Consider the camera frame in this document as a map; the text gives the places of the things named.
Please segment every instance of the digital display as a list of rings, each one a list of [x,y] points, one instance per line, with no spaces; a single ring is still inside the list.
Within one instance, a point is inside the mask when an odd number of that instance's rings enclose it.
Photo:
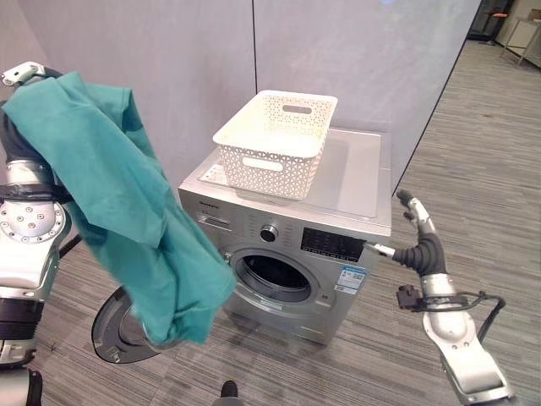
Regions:
[[[363,252],[364,243],[363,239],[354,239],[345,235],[305,228],[301,250],[357,262]]]

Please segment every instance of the perforated basket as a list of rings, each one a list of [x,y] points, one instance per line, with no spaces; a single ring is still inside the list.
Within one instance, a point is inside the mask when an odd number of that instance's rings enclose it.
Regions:
[[[214,135],[229,185],[306,197],[336,103],[332,96],[261,91]]]

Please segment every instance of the silver washing machine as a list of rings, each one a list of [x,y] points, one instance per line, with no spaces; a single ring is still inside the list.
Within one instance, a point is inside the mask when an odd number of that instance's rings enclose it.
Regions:
[[[233,189],[214,151],[178,188],[184,210],[236,272],[225,309],[327,344],[391,236],[389,141],[331,129],[308,196]]]

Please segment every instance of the brand logo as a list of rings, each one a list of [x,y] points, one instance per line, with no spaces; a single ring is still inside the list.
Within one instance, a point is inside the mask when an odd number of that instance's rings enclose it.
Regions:
[[[206,207],[210,207],[212,209],[217,209],[217,210],[220,210],[220,207],[217,206],[217,205],[212,205],[211,203],[204,203],[203,201],[199,201],[199,204],[202,205],[202,206],[206,206]]]

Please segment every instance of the teal cloth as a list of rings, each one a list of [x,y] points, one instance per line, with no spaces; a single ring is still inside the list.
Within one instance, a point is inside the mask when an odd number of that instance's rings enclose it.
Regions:
[[[19,88],[2,109],[74,197],[81,236],[149,339],[204,342],[236,279],[175,201],[132,91],[72,73]]]

